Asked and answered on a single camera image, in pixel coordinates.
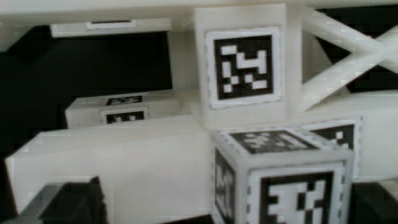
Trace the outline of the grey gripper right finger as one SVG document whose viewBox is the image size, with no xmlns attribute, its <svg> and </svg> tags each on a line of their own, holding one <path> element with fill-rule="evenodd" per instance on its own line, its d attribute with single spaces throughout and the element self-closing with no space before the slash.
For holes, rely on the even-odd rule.
<svg viewBox="0 0 398 224">
<path fill-rule="evenodd" d="M 398 224 L 398 199 L 376 182 L 351 186 L 348 224 Z"/>
</svg>

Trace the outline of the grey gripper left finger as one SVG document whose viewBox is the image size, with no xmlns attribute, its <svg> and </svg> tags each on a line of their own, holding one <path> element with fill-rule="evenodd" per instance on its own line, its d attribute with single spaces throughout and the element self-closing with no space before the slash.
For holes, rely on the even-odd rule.
<svg viewBox="0 0 398 224">
<path fill-rule="evenodd" d="M 86 182 L 47 184 L 5 224 L 106 224 L 99 177 Z"/>
</svg>

